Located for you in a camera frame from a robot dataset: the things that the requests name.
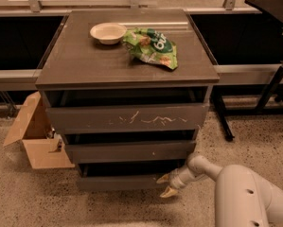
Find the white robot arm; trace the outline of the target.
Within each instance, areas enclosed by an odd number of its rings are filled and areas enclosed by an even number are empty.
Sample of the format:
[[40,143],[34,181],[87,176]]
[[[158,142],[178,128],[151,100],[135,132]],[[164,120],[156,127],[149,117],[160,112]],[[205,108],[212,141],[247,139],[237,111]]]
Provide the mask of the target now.
[[283,222],[283,190],[246,166],[221,167],[192,153],[183,166],[157,182],[168,185],[161,196],[169,198],[204,177],[215,182],[215,227],[270,227]]

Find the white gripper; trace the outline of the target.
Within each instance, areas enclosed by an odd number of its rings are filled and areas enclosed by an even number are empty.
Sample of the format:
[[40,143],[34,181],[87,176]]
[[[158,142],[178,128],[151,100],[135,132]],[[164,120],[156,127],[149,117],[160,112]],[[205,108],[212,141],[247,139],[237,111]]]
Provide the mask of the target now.
[[181,189],[186,186],[186,184],[180,178],[180,173],[178,168],[172,170],[169,174],[167,173],[163,175],[156,182],[158,184],[169,182],[169,186],[160,195],[160,197],[164,199],[175,196],[178,193],[177,189]]

